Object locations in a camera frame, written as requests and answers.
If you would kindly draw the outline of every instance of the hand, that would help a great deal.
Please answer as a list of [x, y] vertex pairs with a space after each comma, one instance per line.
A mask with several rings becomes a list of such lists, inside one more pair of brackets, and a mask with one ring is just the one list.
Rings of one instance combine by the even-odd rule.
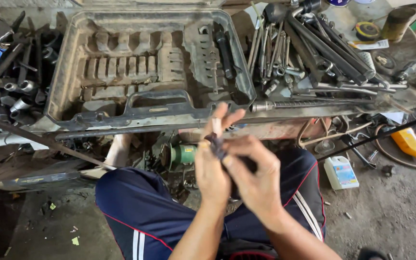
[[[226, 115], [228, 105], [220, 103], [213, 117], [222, 118], [221, 126], [225, 129], [245, 115], [245, 110], [239, 109], [233, 114]], [[211, 118], [203, 131], [202, 138], [213, 132]], [[195, 177], [201, 193], [201, 202], [225, 209], [231, 193], [229, 175], [221, 168], [221, 162], [213, 155], [210, 142], [202, 139], [195, 154]]]
[[[259, 220], [274, 230], [273, 218], [284, 212], [280, 200], [280, 161], [254, 136], [224, 140], [228, 156], [222, 161], [239, 188], [240, 197]], [[252, 173], [237, 156], [247, 156], [257, 163]]]

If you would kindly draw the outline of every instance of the label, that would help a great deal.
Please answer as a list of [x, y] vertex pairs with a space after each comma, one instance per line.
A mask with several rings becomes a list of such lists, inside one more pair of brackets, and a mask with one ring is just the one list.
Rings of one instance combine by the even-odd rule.
[[333, 169], [335, 170], [341, 185], [357, 183], [357, 179], [349, 164], [334, 166]]
[[384, 49], [389, 47], [388, 40], [381, 40], [378, 42], [348, 42], [349, 45], [359, 50], [373, 50], [373, 49]]

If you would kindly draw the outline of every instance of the white plastic jug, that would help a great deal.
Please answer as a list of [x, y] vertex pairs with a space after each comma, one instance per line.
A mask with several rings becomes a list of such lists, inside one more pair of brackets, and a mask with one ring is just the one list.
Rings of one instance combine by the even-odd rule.
[[359, 187], [350, 161], [343, 156], [325, 159], [324, 169], [334, 190]]

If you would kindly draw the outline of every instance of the plastic tool case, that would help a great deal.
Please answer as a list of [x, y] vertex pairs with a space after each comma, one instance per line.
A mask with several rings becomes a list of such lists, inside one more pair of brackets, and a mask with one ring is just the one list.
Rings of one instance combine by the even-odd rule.
[[[231, 17], [220, 1], [89, 1], [66, 30], [45, 115], [69, 130], [131, 120], [208, 117], [256, 98]], [[230, 43], [226, 77], [215, 34]]]

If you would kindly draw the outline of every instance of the tape measure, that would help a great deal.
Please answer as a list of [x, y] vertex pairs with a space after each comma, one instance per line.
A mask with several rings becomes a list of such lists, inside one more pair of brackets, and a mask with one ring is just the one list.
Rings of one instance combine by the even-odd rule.
[[381, 35], [378, 25], [372, 22], [358, 22], [355, 25], [356, 37], [361, 41], [373, 41]]

